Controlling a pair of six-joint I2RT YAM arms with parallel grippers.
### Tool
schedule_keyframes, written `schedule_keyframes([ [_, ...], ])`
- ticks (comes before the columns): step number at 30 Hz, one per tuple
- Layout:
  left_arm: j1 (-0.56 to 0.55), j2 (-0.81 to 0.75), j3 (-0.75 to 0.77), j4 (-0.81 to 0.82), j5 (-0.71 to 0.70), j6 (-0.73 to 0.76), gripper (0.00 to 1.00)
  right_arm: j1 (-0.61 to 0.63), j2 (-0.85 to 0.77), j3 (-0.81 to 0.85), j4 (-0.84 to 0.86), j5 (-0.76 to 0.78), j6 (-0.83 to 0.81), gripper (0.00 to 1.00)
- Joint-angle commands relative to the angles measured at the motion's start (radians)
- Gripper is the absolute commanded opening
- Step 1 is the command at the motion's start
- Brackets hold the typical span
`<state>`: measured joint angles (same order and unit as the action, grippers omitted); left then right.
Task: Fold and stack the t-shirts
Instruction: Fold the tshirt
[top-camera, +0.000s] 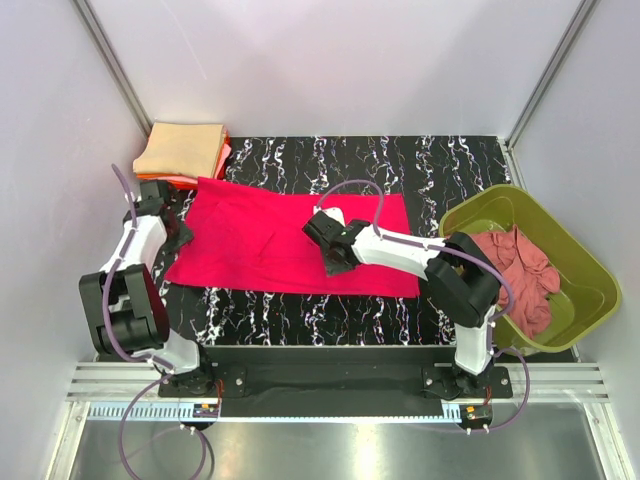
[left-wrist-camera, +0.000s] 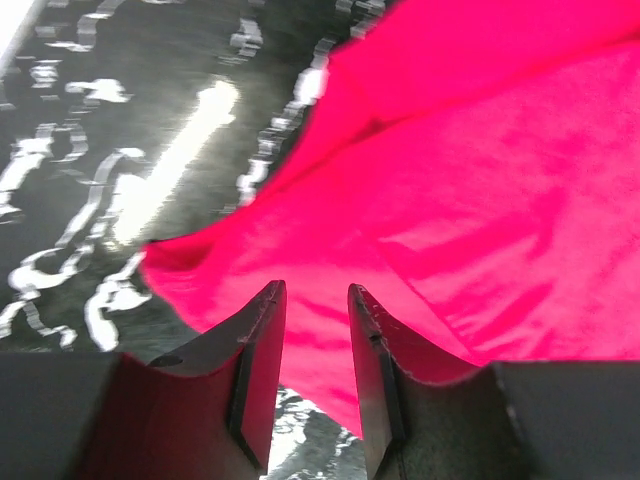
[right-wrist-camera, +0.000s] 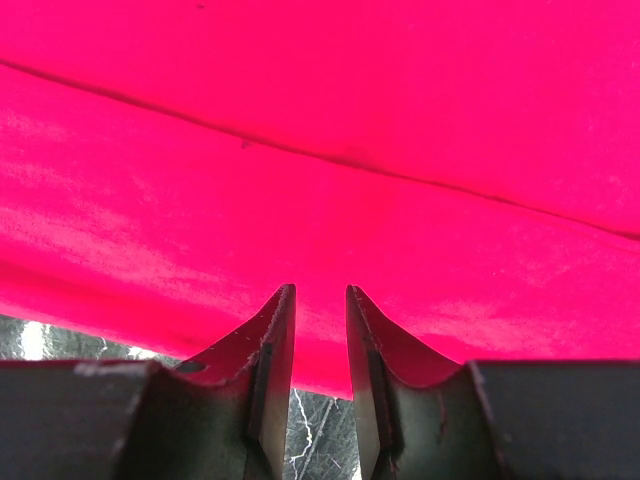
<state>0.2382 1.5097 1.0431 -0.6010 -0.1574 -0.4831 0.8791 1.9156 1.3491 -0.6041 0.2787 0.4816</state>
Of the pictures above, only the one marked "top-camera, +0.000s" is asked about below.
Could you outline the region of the bright pink t shirt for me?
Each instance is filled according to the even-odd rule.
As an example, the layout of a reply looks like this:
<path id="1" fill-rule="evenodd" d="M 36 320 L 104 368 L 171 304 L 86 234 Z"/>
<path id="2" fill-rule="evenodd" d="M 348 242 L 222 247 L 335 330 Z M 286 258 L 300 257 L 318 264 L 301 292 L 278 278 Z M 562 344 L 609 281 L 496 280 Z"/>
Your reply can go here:
<path id="1" fill-rule="evenodd" d="M 321 250 L 303 232 L 319 198 L 228 181 L 198 180 L 186 217 L 193 239 L 165 278 L 172 284 L 302 295 L 415 298 L 417 277 L 383 266 L 328 276 Z"/>

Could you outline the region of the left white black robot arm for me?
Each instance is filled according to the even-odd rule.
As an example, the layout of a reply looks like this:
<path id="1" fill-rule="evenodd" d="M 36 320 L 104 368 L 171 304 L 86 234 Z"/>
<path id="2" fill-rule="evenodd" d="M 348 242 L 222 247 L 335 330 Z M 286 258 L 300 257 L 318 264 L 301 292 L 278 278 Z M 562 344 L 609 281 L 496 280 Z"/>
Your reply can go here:
<path id="1" fill-rule="evenodd" d="M 203 396 L 214 388 L 212 361 L 195 341 L 170 326 L 151 272 L 158 254 L 176 251 L 193 238 L 173 209 L 176 189 L 144 181 L 130 203 L 123 234 L 110 259 L 79 280 L 79 293 L 96 352 L 134 362 L 150 361 L 172 377 L 182 394 Z"/>

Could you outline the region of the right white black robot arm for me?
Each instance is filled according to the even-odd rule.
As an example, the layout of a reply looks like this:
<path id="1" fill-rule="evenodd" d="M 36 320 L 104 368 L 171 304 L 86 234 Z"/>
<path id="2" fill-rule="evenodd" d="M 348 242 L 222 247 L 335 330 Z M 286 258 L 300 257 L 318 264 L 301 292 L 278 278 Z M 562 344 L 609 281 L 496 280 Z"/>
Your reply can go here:
<path id="1" fill-rule="evenodd" d="M 451 369 L 429 374 L 426 392 L 446 400 L 489 394 L 502 277 L 469 235 L 428 239 L 363 220 L 345 223 L 338 208 L 317 208 L 303 232 L 320 248 L 328 275 L 374 265 L 420 279 L 436 308 L 453 322 L 456 339 Z"/>

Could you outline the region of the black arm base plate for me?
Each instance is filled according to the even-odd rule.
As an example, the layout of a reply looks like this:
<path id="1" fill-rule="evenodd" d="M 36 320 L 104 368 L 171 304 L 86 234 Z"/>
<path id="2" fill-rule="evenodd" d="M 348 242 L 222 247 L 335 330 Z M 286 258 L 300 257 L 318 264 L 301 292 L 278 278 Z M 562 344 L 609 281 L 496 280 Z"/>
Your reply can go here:
<path id="1" fill-rule="evenodd" d="M 194 386 L 171 380 L 162 397 L 255 398 L 275 392 L 380 393 L 429 400 L 510 399 L 506 367 L 493 360 L 474 376 L 454 362 L 452 347 L 437 346 L 221 346 L 207 347 L 209 375 Z"/>

